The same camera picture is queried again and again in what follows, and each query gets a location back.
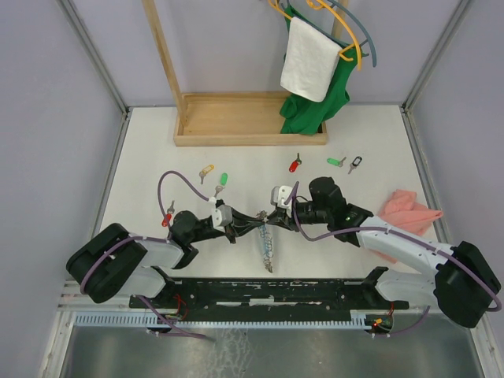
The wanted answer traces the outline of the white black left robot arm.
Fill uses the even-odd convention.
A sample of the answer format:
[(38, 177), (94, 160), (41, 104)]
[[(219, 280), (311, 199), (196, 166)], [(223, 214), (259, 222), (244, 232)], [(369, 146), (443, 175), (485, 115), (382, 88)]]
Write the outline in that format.
[(203, 219), (185, 210), (175, 216), (165, 238), (134, 235), (112, 223), (68, 259), (66, 270), (95, 303), (118, 294), (142, 295), (165, 307), (174, 298), (174, 288), (156, 268), (185, 269), (198, 255), (195, 243), (220, 237), (235, 243), (261, 227), (264, 219), (263, 214), (251, 217), (227, 205)]

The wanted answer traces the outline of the metal keyring holder with keys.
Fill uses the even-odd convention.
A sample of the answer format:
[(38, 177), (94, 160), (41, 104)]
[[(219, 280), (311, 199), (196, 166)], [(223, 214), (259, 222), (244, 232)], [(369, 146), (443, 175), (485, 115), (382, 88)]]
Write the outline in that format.
[(262, 261), (267, 272), (273, 273), (272, 259), (274, 256), (273, 250), (273, 238), (271, 233), (266, 227), (267, 213), (262, 210), (257, 214), (257, 218), (261, 221), (261, 224), (257, 228), (262, 245)]

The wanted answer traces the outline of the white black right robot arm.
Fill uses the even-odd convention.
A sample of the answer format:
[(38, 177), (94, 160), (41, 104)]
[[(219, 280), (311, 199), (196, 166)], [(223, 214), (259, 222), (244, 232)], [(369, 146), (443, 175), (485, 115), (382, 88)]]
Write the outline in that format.
[(302, 202), (297, 186), (274, 187), (275, 209), (268, 224), (298, 232), (310, 242), (335, 238), (380, 252), (413, 270), (377, 269), (374, 281), (361, 289), (367, 306), (379, 308), (387, 301), (435, 306), (465, 328), (475, 328), (485, 313), (502, 310), (502, 285), (475, 245), (431, 241), (395, 227), (347, 202), (331, 177), (312, 180), (309, 193), (311, 199)]

